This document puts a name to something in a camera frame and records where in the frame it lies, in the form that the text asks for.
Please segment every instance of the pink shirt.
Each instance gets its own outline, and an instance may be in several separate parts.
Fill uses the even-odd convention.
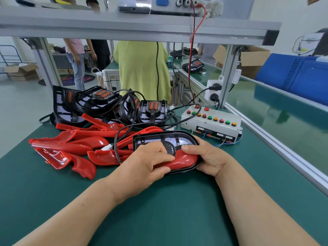
[[[84,46],[80,39],[70,39],[72,46],[74,47],[77,54],[84,54]],[[65,47],[66,53],[72,53],[71,50],[66,45]]]

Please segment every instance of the metal shelf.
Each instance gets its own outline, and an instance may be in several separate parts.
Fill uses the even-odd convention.
[[[0,7],[0,36],[80,38],[189,43],[193,18],[124,14],[86,10]],[[281,22],[210,18],[195,34],[194,43],[262,45],[267,30]]]

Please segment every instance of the gray shirt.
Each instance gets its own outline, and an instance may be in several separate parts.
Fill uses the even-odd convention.
[[[198,47],[203,48],[202,50],[202,57],[200,58],[201,62],[206,62],[213,66],[216,65],[216,59],[213,58],[213,54],[215,53],[216,49],[219,47],[219,44],[202,44],[199,43]]]

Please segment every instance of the person's left hand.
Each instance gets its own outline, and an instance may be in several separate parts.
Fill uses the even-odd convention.
[[[117,204],[135,196],[170,172],[169,167],[154,168],[156,164],[173,161],[163,144],[151,142],[140,145],[130,157],[105,178]]]
[[[93,60],[94,62],[97,62],[98,58],[97,58],[97,54],[96,54],[95,52],[92,52],[92,53],[91,53],[91,57],[92,57],[92,60]]]

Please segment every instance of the red cable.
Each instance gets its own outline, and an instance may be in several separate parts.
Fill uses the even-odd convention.
[[[194,9],[194,27],[195,27],[195,7],[194,5],[192,4],[192,7]],[[194,45],[194,36],[195,36],[195,32],[197,31],[197,29],[200,27],[200,25],[203,23],[203,20],[205,19],[205,16],[206,16],[206,9],[205,7],[202,5],[201,6],[203,9],[204,9],[204,16],[203,16],[203,19],[200,21],[198,27],[196,28],[196,30],[193,32],[193,35],[191,37],[191,47],[190,47],[190,55],[189,55],[189,67],[188,67],[188,84],[189,84],[189,89],[191,91],[191,95],[193,95],[193,102],[195,103],[195,95],[193,94],[192,90],[191,90],[191,86],[190,86],[190,65],[191,65],[191,55],[192,55],[192,48],[193,48],[193,45]]]

